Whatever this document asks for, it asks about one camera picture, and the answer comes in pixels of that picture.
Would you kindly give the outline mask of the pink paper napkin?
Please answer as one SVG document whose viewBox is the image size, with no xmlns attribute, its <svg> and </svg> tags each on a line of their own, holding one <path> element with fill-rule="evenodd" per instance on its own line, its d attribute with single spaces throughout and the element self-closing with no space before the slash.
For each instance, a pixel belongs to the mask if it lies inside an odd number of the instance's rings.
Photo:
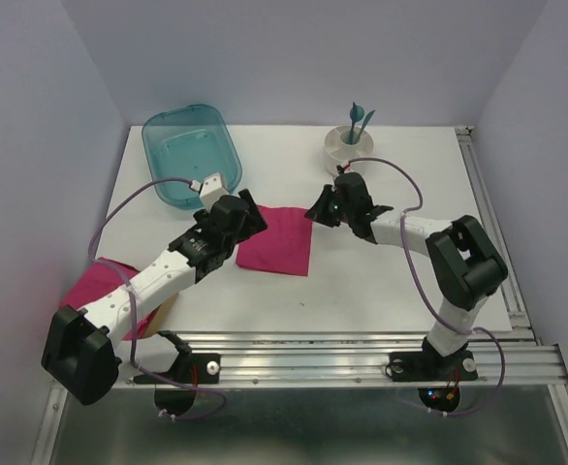
<svg viewBox="0 0 568 465">
<path fill-rule="evenodd" d="M 306 277 L 312 223 L 299 207 L 259 206 L 268 228 L 238 246 L 236 265 L 254 271 Z"/>
</svg>

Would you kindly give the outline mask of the teal plastic spoon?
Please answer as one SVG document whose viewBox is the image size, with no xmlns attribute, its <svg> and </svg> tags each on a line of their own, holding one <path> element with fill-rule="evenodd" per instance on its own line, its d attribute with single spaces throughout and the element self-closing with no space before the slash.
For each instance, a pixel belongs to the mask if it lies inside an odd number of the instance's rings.
<svg viewBox="0 0 568 465">
<path fill-rule="evenodd" d="M 355 102 L 349 110 L 349 118 L 351 121 L 350 130 L 348 134 L 347 143 L 353 145 L 356 142 L 356 125 L 363 120 L 365 115 L 365 110 L 362 106 L 357 105 Z"/>
</svg>

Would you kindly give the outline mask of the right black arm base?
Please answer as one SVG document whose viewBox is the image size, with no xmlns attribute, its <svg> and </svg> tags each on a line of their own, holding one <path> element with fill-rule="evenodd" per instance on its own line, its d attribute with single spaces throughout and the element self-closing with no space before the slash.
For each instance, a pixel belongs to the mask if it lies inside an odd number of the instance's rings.
<svg viewBox="0 0 568 465">
<path fill-rule="evenodd" d="M 397 383 L 477 381 L 477 365 L 465 343 L 453 354 L 441 356 L 424 339 L 419 351 L 392 352 L 384 368 Z"/>
</svg>

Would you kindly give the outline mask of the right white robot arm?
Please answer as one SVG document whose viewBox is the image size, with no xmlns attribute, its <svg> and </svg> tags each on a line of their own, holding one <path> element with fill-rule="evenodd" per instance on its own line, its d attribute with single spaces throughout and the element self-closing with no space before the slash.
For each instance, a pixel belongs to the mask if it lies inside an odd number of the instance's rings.
<svg viewBox="0 0 568 465">
<path fill-rule="evenodd" d="M 389 355 L 386 374 L 396 383 L 475 381 L 474 357 L 467 349 L 477 316 L 506 280 L 508 269 L 480 222 L 464 215 L 454 221 L 409 217 L 373 202 L 356 172 L 325 185 L 306 211 L 310 221 L 330 228 L 346 224 L 354 236 L 377 245 L 398 246 L 407 259 L 430 261 L 442 302 L 435 323 L 415 352 Z"/>
</svg>

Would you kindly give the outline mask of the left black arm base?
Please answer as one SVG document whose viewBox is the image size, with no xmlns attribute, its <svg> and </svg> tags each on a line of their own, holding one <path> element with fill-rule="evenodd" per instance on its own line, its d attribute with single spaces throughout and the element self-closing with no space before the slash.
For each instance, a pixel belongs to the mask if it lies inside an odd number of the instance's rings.
<svg viewBox="0 0 568 465">
<path fill-rule="evenodd" d="M 159 331 L 137 346 L 141 370 L 134 377 L 138 385 L 168 384 L 214 386 L 220 381 L 221 356 L 195 351 L 172 331 Z"/>
</svg>

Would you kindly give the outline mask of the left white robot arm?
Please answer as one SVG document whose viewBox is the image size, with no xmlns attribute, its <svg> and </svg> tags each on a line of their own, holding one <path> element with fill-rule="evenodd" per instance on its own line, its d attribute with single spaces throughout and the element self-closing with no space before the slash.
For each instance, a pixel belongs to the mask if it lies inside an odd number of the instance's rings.
<svg viewBox="0 0 568 465">
<path fill-rule="evenodd" d="M 187 387 L 189 345 L 170 331 L 139 340 L 138 322 L 268 227 L 246 189 L 221 196 L 194 218 L 195 225 L 137 275 L 123 275 L 113 291 L 78 309 L 62 306 L 53 315 L 42 366 L 80 404 L 97 402 L 118 380 L 137 374 Z"/>
</svg>

